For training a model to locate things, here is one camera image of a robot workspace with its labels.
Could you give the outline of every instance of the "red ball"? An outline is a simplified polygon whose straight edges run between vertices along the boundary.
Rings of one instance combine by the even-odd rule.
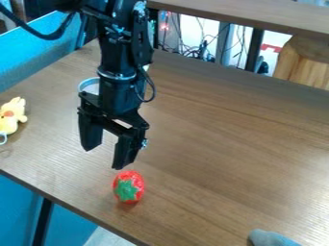
[[[113,183],[114,196],[125,204],[138,202],[144,194],[144,188],[144,178],[134,170],[119,172]]]

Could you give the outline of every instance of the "black robotic arm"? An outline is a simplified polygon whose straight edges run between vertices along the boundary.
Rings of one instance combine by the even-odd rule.
[[[75,12],[97,19],[98,39],[102,53],[97,73],[100,77],[98,95],[80,92],[78,109],[81,144],[86,151],[102,143],[103,130],[118,136],[114,150],[114,169],[122,169],[134,162],[140,149],[146,147],[145,132],[148,123],[139,115],[142,102],[152,101],[156,88],[143,67],[152,62],[153,48],[148,37],[148,9],[146,1],[139,0],[54,0],[61,12],[71,12],[54,34],[43,35],[31,31],[0,4],[0,12],[17,25],[44,39],[59,38]],[[153,94],[145,100],[146,85]],[[126,128],[116,119],[129,124]]]

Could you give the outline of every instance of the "black cable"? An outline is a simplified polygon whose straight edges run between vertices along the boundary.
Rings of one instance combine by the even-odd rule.
[[[152,96],[149,99],[146,99],[146,100],[144,98],[142,98],[140,96],[140,94],[139,94],[139,90],[138,90],[137,85],[134,86],[135,93],[138,96],[138,98],[141,100],[141,102],[143,102],[143,103],[149,103],[149,102],[153,101],[154,98],[157,96],[157,88],[154,85],[154,82],[152,81],[152,79],[150,78],[150,76],[148,76],[148,74],[146,73],[146,71],[144,70],[144,68],[142,66],[140,66],[138,68],[138,70],[139,70],[139,73],[142,75],[142,77],[144,77],[144,79],[146,80],[146,82],[151,86],[151,88],[152,88]]]
[[[244,52],[245,52],[245,56],[248,56],[248,52],[247,52],[246,47],[245,47],[245,27],[243,27],[242,36],[243,36],[243,49],[244,49]]]
[[[214,36],[214,35],[205,35],[203,39],[205,39],[206,37],[216,38],[216,37],[218,37],[218,35],[216,35],[216,36]]]
[[[240,40],[240,36],[239,36],[239,29],[240,29],[240,26],[238,26],[238,29],[237,29],[237,36],[238,36],[238,40],[239,40],[239,43],[240,43],[240,46],[241,46],[241,50],[239,52],[239,58],[238,58],[238,62],[237,62],[237,68],[239,67],[240,65],[240,61],[241,61],[241,56],[243,54],[243,42],[241,42]]]
[[[203,40],[204,40],[205,32],[203,30],[203,26],[202,26],[201,21],[199,20],[199,18],[198,17],[195,17],[195,18],[196,18],[197,23],[199,23],[200,30],[201,30],[201,36],[202,36],[201,41],[200,41],[200,45],[201,45]]]
[[[236,42],[235,44],[233,44],[230,48],[224,50],[224,52],[227,52],[229,50],[232,50],[234,47],[236,47],[239,44],[239,42]]]
[[[166,52],[171,52],[171,53],[178,53],[177,51],[175,51],[174,48],[170,47],[169,45],[167,45],[166,43],[165,44],[162,44],[160,41],[158,41],[159,43],[159,46],[161,46],[163,48],[163,51],[166,51]]]
[[[193,47],[187,49],[186,51],[184,51],[182,55],[183,55],[183,56],[186,56],[187,52],[190,52],[190,51],[193,50],[193,49],[199,50],[200,47],[198,47],[198,46],[193,46]]]
[[[226,37],[225,37],[225,41],[224,41],[224,45],[223,45],[223,48],[224,49],[226,48],[226,44],[227,44],[229,33],[230,32],[226,32]],[[225,52],[226,52],[225,50],[220,52],[221,53],[220,54],[220,63],[223,63],[223,57],[224,57]]]
[[[194,54],[196,54],[196,56],[199,56],[200,52],[199,50],[192,50],[186,54],[186,57],[188,57],[190,54],[193,54],[193,57],[195,58]]]
[[[182,38],[182,30],[181,30],[181,27],[178,24],[178,27],[179,27],[179,30],[178,30],[177,25],[176,25],[176,22],[175,22],[175,20],[174,20],[174,18],[172,16],[172,14],[171,14],[171,21],[172,21],[172,24],[175,27],[176,33],[177,33],[177,35],[178,35],[178,37],[179,37],[179,39],[180,39],[180,41],[182,43],[182,46],[184,46],[184,48],[186,48],[186,49],[190,49],[190,47],[184,43],[183,38]]]
[[[212,42],[214,42],[214,40],[216,39],[216,38],[218,38],[219,37],[219,35],[228,27],[229,25],[226,25],[226,26],[224,26],[219,32],[218,32],[218,34],[208,43],[208,46],[212,43]]]
[[[7,18],[9,18],[11,21],[13,21],[17,26],[23,28],[25,31],[29,32],[30,34],[32,34],[38,38],[45,39],[45,40],[55,40],[55,39],[60,38],[63,35],[63,33],[65,32],[66,27],[72,21],[73,16],[75,14],[75,12],[70,13],[66,17],[64,22],[61,24],[61,26],[55,32],[48,34],[48,35],[44,35],[44,34],[38,32],[37,30],[31,28],[29,25],[27,25],[21,19],[17,18],[12,12],[7,10],[7,8],[1,3],[0,3],[0,12],[2,14],[4,14]]]

